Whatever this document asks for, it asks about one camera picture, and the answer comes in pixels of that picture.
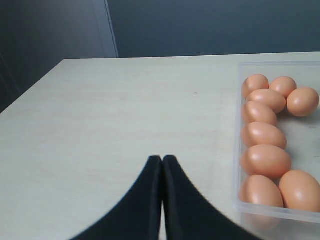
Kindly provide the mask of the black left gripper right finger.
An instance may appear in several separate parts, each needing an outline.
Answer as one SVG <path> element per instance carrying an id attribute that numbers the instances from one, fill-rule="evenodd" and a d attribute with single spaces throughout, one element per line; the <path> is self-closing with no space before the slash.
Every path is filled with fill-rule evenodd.
<path id="1" fill-rule="evenodd" d="M 168 240 L 257 240 L 213 207 L 189 180 L 177 158 L 163 159 L 163 207 Z"/>

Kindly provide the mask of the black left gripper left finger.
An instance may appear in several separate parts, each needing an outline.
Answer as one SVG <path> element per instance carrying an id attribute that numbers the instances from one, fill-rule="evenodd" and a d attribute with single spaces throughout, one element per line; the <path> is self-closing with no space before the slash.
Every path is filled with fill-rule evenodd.
<path id="1" fill-rule="evenodd" d="M 150 156 L 125 196 L 75 240 L 158 240 L 163 200 L 163 162 Z"/>

